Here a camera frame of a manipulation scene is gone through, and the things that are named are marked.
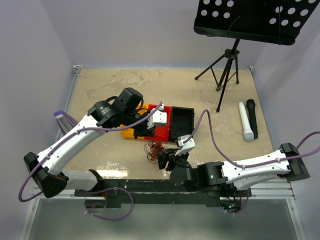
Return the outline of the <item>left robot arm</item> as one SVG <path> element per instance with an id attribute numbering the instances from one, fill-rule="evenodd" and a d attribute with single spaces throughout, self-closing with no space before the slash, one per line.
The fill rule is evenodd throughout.
<path id="1" fill-rule="evenodd" d="M 75 127 L 47 149 L 27 153 L 23 160 L 40 192 L 52 198 L 64 190 L 83 190 L 99 196 L 104 190 L 102 177 L 96 170 L 67 170 L 66 165 L 84 148 L 108 132 L 132 128 L 150 133 L 151 117 L 162 107 L 159 103 L 149 113 L 140 115 L 138 105 L 144 102 L 137 90 L 126 87 L 118 96 L 96 102 Z"/>

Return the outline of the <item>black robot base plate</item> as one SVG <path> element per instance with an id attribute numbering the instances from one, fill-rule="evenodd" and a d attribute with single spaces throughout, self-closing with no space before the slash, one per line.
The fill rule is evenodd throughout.
<path id="1" fill-rule="evenodd" d="M 188 191 L 177 187 L 167 179 L 101 179 L 89 192 L 76 189 L 76 197 L 104 197 L 108 208 L 119 208 L 121 204 L 130 204 L 130 197 L 122 191 L 128 191 L 135 204 L 155 205 L 205 205 L 220 207 L 220 198 L 251 197 L 250 189 L 237 191 L 231 186 L 220 186 L 206 191 Z"/>

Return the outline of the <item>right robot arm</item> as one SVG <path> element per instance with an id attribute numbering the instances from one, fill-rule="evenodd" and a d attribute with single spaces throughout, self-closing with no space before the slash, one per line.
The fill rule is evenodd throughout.
<path id="1" fill-rule="evenodd" d="M 197 167 L 189 164 L 188 153 L 176 152 L 174 148 L 157 152 L 158 167 L 170 173 L 169 181 L 175 188 L 188 192 L 215 192 L 233 197 L 272 179 L 294 182 L 310 177 L 298 149 L 291 143 L 283 143 L 276 151 L 260 157 L 235 163 L 207 162 Z"/>

